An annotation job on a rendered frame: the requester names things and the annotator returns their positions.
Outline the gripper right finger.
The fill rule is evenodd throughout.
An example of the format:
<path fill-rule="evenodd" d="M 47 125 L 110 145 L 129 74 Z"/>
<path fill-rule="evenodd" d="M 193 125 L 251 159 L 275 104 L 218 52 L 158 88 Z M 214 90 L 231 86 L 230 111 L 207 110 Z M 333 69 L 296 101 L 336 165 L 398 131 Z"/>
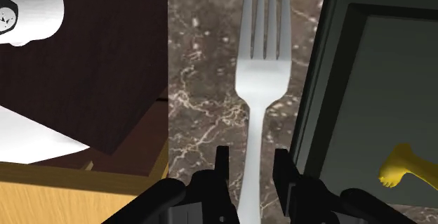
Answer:
<path fill-rule="evenodd" d="M 286 149 L 275 150 L 272 178 L 291 224 L 417 224 L 364 190 L 333 194 L 320 179 L 299 173 Z"/>

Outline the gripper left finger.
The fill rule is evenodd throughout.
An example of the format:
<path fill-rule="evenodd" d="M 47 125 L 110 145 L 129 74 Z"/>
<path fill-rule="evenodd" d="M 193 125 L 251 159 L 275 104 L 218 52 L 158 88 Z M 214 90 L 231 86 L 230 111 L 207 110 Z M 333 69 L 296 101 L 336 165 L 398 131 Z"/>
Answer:
<path fill-rule="evenodd" d="M 188 185 L 159 180 L 102 224 L 240 224 L 228 179 L 229 147 L 221 145 L 213 169 L 195 172 Z"/>

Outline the yellow toy figure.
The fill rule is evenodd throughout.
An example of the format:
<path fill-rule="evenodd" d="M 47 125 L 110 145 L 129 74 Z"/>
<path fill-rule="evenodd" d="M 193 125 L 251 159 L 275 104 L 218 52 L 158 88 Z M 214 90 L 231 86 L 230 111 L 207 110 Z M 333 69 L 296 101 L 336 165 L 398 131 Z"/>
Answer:
<path fill-rule="evenodd" d="M 438 164 L 415 155 L 408 143 L 394 147 L 379 169 L 378 179 L 385 187 L 395 187 L 406 173 L 411 173 L 438 190 Z"/>

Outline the silver fork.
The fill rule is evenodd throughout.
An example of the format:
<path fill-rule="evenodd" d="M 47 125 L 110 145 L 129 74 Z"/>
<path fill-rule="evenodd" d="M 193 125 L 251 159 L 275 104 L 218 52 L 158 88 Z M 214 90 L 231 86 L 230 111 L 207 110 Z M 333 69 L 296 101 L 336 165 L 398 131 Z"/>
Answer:
<path fill-rule="evenodd" d="M 288 89 L 291 75 L 290 0 L 257 0 L 255 22 L 252 0 L 243 0 L 235 91 L 248 105 L 248 138 L 237 214 L 240 224 L 260 224 L 260 158 L 266 109 Z"/>

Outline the dark rectangular tray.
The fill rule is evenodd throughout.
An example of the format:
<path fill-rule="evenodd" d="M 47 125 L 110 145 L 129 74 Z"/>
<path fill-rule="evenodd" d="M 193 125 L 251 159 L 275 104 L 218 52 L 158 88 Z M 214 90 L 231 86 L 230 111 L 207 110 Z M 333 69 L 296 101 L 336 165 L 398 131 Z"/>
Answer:
<path fill-rule="evenodd" d="M 438 190 L 414 176 L 378 180 L 400 143 L 438 164 L 438 0 L 324 0 L 292 159 L 333 193 L 438 209 Z"/>

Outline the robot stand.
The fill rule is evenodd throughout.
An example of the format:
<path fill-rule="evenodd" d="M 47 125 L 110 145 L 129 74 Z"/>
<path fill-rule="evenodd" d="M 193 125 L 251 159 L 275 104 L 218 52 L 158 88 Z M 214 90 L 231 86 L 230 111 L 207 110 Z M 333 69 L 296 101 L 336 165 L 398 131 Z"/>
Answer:
<path fill-rule="evenodd" d="M 167 0 L 64 0 L 51 37 L 0 46 L 0 106 L 107 154 L 167 85 Z"/>

